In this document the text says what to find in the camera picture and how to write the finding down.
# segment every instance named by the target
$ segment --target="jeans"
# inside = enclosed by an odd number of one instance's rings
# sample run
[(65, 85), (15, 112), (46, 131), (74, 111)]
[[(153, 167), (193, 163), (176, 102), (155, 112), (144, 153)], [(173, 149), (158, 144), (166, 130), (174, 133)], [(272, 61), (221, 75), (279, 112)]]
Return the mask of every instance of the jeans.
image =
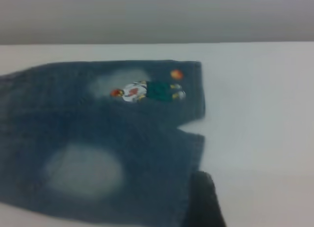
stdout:
[[(177, 83), (184, 100), (112, 98), (133, 81)], [(178, 227), (204, 138), (198, 62), (53, 63), (0, 77), (0, 201), (90, 223)]]

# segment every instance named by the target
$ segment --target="white shirt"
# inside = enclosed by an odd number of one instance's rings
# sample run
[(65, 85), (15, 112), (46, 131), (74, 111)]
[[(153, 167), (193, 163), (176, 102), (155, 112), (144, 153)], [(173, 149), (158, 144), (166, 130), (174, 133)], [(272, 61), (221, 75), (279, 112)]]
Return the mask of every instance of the white shirt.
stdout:
[(123, 89), (124, 95), (122, 98), (127, 102), (136, 102), (139, 97), (146, 95), (146, 84), (134, 82), (133, 84), (126, 85)]

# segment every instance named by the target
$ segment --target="red hair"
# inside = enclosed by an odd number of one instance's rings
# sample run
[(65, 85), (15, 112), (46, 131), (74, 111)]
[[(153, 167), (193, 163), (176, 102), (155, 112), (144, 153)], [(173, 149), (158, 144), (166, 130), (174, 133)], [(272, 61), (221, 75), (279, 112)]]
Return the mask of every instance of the red hair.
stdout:
[(117, 88), (117, 89), (114, 89), (113, 91), (111, 91), (110, 95), (112, 97), (117, 97), (117, 96), (121, 96), (122, 95), (122, 90)]

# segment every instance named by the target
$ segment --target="orange ball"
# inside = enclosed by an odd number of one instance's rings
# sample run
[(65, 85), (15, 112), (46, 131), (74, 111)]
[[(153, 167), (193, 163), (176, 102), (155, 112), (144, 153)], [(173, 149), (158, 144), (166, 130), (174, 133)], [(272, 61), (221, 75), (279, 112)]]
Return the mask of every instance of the orange ball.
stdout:
[(181, 80), (183, 78), (183, 73), (182, 71), (175, 69), (173, 71), (171, 71), (171, 77), (175, 80)]

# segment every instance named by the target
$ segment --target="gray wall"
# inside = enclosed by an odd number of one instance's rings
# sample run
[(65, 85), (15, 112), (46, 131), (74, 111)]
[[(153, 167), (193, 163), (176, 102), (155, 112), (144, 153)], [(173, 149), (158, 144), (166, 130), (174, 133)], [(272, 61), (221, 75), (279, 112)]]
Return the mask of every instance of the gray wall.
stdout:
[(314, 0), (0, 0), (0, 44), (314, 40)]

